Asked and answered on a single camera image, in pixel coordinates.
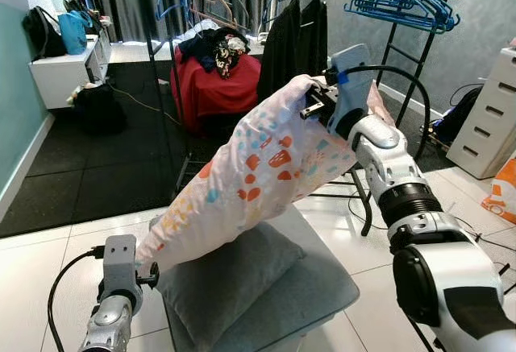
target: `black clothing rack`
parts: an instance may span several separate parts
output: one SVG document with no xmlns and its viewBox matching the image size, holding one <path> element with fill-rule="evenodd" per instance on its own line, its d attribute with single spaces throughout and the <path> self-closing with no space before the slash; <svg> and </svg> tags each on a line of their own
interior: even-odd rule
<svg viewBox="0 0 516 352">
<path fill-rule="evenodd" d="M 419 79 L 419 77 L 421 76 L 421 72 L 422 72 L 422 69 L 424 67 L 425 61 L 427 60 L 428 52 L 430 51 L 430 47 L 432 45 L 432 42 L 434 41 L 436 31 L 435 31 L 435 29 L 432 29 L 430 31 L 430 34 L 428 35 L 427 42 L 425 43 L 425 47 L 424 47 L 424 49 L 422 51 L 422 54 L 418 58 L 418 57 L 413 56 L 413 55 L 409 54 L 408 52 L 404 51 L 403 49 L 401 49 L 400 47 L 396 46 L 395 44 L 393 44 L 393 39 L 394 39 L 394 35 L 396 34 L 396 29 L 397 29 L 397 23 L 393 23 L 393 25 L 391 27 L 390 34 L 389 34 L 389 39 L 387 41 L 387 44 L 385 45 L 384 55 L 382 57 L 381 64 L 385 65 L 387 63 L 387 59 L 389 57 L 389 52 L 392 49 L 395 52 L 401 54 L 405 58 L 407 58 L 407 59 L 409 59 L 412 62 L 417 64 L 417 68 L 416 68 L 416 71 L 414 73 L 414 77 L 416 79 Z M 378 73 L 378 76 L 377 76 L 377 85 L 378 86 L 380 85 L 380 81 L 381 81 L 382 75 L 383 75 L 383 70 L 381 70 Z M 411 82 L 409 90 L 408 90 L 408 92 L 406 94 L 405 100 L 404 100 L 404 102 L 402 104 L 402 108 L 400 109 L 400 112 L 397 115 L 396 127 L 400 126 L 400 124 L 402 122 L 403 116 L 405 115 L 405 112 L 406 112 L 406 108 L 409 105 L 410 99 L 412 98 L 412 94 L 413 94 L 415 88 L 416 88 L 416 84 L 414 82 Z M 425 108 L 426 108 L 425 109 L 425 114 L 428 114 L 430 112 L 430 104 L 429 103 L 428 104 L 425 103 Z M 425 147 L 425 143 L 427 142 L 427 135 L 428 135 L 427 126 L 426 126 L 425 129 L 426 130 L 423 131 L 423 134 L 422 134 L 422 138 L 421 138 L 421 141 L 420 141 L 420 144 L 419 144 L 418 151 L 414 155 L 414 161 L 416 161 L 416 162 L 418 161 L 419 157 L 421 157 L 421 154 L 422 154 L 423 149 Z M 360 179 L 359 179 L 359 177 L 356 174 L 356 170 L 359 167 L 360 166 L 356 165 L 355 167 L 353 167 L 351 170 L 349 170 L 347 172 L 347 173 L 351 174 L 353 182 L 331 181 L 329 183 L 329 184 L 340 184 L 340 185 L 355 185 L 356 186 L 356 190 L 358 192 L 358 195 L 339 195 L 339 194 L 326 194 L 326 193 L 312 193 L 311 196 L 312 197 L 337 197 L 337 198 L 346 198 L 346 199 L 348 199 L 348 198 L 360 199 L 362 201 L 362 204 L 363 204 L 364 209 L 365 209 L 364 227 L 362 228 L 362 231 L 360 233 L 361 233 L 362 236 L 365 237 L 365 236 L 368 235 L 369 231 L 371 230 L 371 226 L 372 226 L 372 210 L 371 210 L 371 205 L 370 205 L 371 192 L 368 191 L 367 195 L 365 194 L 364 188 L 362 187 L 362 184 L 360 183 Z"/>
<path fill-rule="evenodd" d="M 430 31 L 430 34 L 428 35 L 428 38 L 427 38 L 427 42 L 425 43 L 425 47 L 423 48 L 422 54 L 420 57 L 411 55 L 410 53 L 404 51 L 402 48 L 396 46 L 393 43 L 394 35 L 396 34 L 396 29 L 397 29 L 397 23 L 393 23 L 393 25 L 390 29 L 389 39 L 387 40 L 387 44 L 385 45 L 384 55 L 381 59 L 381 64 L 387 64 L 387 59 L 389 58 L 389 52 L 392 49 L 395 52 L 397 52 L 398 54 L 401 54 L 402 56 L 404 56 L 406 59 L 411 60 L 418 66 L 414 73 L 414 77 L 419 79 L 419 76 L 421 76 L 422 68 L 424 67 L 425 62 L 427 60 L 428 52 L 430 51 L 432 42 L 434 42 L 434 38 L 435 38 L 435 34 L 436 34 L 435 29 L 432 29 Z M 383 72 L 378 73 L 378 76 L 377 76 L 377 85 L 378 86 L 380 85 L 382 75 L 383 75 Z M 410 99 L 412 98 L 412 93 L 414 92 L 415 87 L 416 87 L 416 85 L 414 83 L 410 84 L 409 90 L 405 97 L 405 101 L 403 101 L 402 108 L 400 109 L 400 113 L 397 115 L 396 126 L 399 126 L 400 123 L 402 122 L 403 116 L 405 115 L 406 108 L 409 105 L 409 102 L 410 102 Z M 419 158 L 419 156 L 422 154 L 422 150 L 424 148 L 424 143 L 425 142 L 422 141 L 414 159 L 417 160 Z"/>
<path fill-rule="evenodd" d="M 156 91 L 156 96 L 158 98 L 158 105 L 159 105 L 159 109 L 160 109 L 161 126 L 162 126 L 163 132 L 164 132 L 164 138 L 165 138 L 165 142 L 166 142 L 166 150 L 167 150 L 167 154 L 169 157 L 169 166 L 170 166 L 171 170 L 173 171 L 174 158 L 172 155 L 172 149 L 170 147 L 169 132 L 167 129 L 168 120 L 167 120 L 166 112 L 164 110 L 163 98 L 161 97 L 160 82 L 159 82 L 158 69 L 156 66 L 156 58 L 155 58 L 156 54 L 161 50 L 161 48 L 167 42 L 169 42 L 170 60 L 172 63 L 172 71 L 174 74 L 174 80 L 175 80 L 175 84 L 176 84 L 175 89 L 176 89 L 178 105 L 179 105 L 179 109 L 177 110 L 177 112 L 179 115 L 179 119 L 184 120 L 183 103 L 181 100 L 181 87 L 179 84 L 179 75 L 177 73 L 177 65 L 176 65 L 176 59 L 174 56 L 174 47 L 173 47 L 173 42 L 172 42 L 173 41 L 173 23 L 172 23 L 172 19 L 170 18 L 170 14 L 173 11 L 171 10 L 165 16 L 165 26 L 167 29 L 167 35 L 166 35 L 165 39 L 161 40 L 157 46 L 154 46 L 152 44 L 152 34 L 151 34 L 151 24 L 152 23 L 151 23 L 151 19 L 149 18 L 150 15 L 149 15 L 148 11 L 146 10 L 146 7 L 143 4 L 143 2 L 145 2 L 145 0 L 139 0 L 139 1 L 141 3 L 139 5 L 140 6 L 140 14 L 141 14 L 143 25 L 144 25 L 144 33 L 145 33 L 145 39 L 147 41 L 148 56 L 149 56 L 149 60 L 151 61 L 152 73 L 154 75 L 154 88 Z M 170 4 L 173 4 L 172 2 L 170 2 L 170 0 L 164 0 L 165 6 L 169 6 Z M 179 171 L 179 175 L 177 177 L 177 180 L 176 180 L 176 183 L 175 183 L 172 195 L 171 195 L 171 200 L 173 200 L 176 197 L 176 195 L 181 191 L 181 187 L 184 186 L 184 184 L 182 184 L 182 183 L 183 183 L 185 174 L 189 173 L 189 172 L 187 172 L 188 166 L 190 164 L 194 164 L 194 165 L 196 164 L 197 166 L 199 164 L 204 164 L 204 162 L 198 162 L 198 161 L 191 160 L 192 159 L 192 151 L 190 149 L 189 136 L 188 136 L 185 128 L 183 127 L 182 121 L 181 121 L 180 125 L 178 126 L 178 128 L 180 131 L 181 140 L 184 144 L 186 153 L 185 153 L 185 156 L 181 158 L 181 160 L 182 160 L 181 170 Z"/>
</svg>

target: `blue tape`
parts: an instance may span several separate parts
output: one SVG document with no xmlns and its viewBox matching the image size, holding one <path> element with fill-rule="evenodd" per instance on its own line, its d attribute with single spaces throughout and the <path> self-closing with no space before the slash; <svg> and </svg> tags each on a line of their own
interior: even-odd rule
<svg viewBox="0 0 516 352">
<path fill-rule="evenodd" d="M 349 82 L 346 72 L 340 72 L 337 74 L 337 82 L 339 82 L 339 85 L 347 84 Z"/>
</svg>

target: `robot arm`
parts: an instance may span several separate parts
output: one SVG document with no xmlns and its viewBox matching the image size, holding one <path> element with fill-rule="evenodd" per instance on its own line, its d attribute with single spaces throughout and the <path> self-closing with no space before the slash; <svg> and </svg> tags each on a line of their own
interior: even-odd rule
<svg viewBox="0 0 516 352">
<path fill-rule="evenodd" d="M 429 325 L 447 352 L 516 351 L 515 325 L 504 314 L 500 276 L 456 219 L 443 212 L 413 158 L 406 138 L 375 114 L 366 115 L 372 77 L 346 71 L 368 61 L 365 45 L 332 56 L 327 81 L 307 96 L 327 129 L 348 140 L 366 171 L 388 226 L 397 301 L 405 314 Z"/>
<path fill-rule="evenodd" d="M 157 264 L 151 275 L 139 278 L 135 272 L 136 238 L 115 235 L 104 248 L 104 280 L 99 286 L 97 305 L 88 322 L 79 352 L 125 352 L 131 338 L 131 320 L 143 302 L 141 284 L 154 288 L 159 279 Z"/>
</svg>

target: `black floor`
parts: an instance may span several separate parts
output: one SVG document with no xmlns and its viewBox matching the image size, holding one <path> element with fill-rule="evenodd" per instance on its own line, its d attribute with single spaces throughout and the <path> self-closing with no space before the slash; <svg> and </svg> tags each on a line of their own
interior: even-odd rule
<svg viewBox="0 0 516 352">
<path fill-rule="evenodd" d="M 169 80 L 169 63 L 159 62 L 160 77 Z M 118 89 L 139 101 L 158 106 L 149 63 L 113 64 L 109 77 Z M 165 109 L 175 115 L 169 93 L 163 94 Z M 90 136 L 84 133 L 71 110 L 56 113 L 56 121 L 37 154 L 18 195 L 2 223 L 0 238 L 87 222 L 170 203 L 178 173 L 185 158 L 179 130 L 166 123 L 171 147 L 169 155 L 160 115 L 117 93 L 126 115 L 127 129 L 118 135 Z M 385 105 L 397 115 L 401 104 L 386 97 Z M 212 120 L 216 126 L 218 120 Z M 422 116 L 407 110 L 401 130 L 414 154 L 420 140 Z M 192 160 L 206 162 L 227 141 L 231 128 L 221 129 L 218 137 L 191 139 Z M 427 144 L 419 167 L 432 171 L 451 167 L 437 147 Z M 201 168 L 191 165 L 184 184 Z"/>
</svg>

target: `gray wall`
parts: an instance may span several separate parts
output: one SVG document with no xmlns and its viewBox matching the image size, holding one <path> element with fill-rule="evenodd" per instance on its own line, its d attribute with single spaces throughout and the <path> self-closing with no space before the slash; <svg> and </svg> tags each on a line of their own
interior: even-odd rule
<svg viewBox="0 0 516 352">
<path fill-rule="evenodd" d="M 309 0 L 302 0 L 303 5 Z M 391 24 L 343 11 L 350 0 L 324 0 L 328 5 L 328 53 L 356 43 L 366 43 L 372 61 L 381 62 Z M 453 91 L 459 86 L 487 77 L 500 49 L 516 36 L 516 0 L 449 0 L 460 14 L 461 23 L 452 31 L 437 35 L 421 76 L 431 96 L 431 106 L 445 111 Z M 398 26 L 395 44 L 419 55 L 428 33 Z M 394 55 L 389 64 L 414 72 L 415 67 L 402 56 Z M 409 84 L 385 74 L 382 82 L 405 92 Z"/>
</svg>

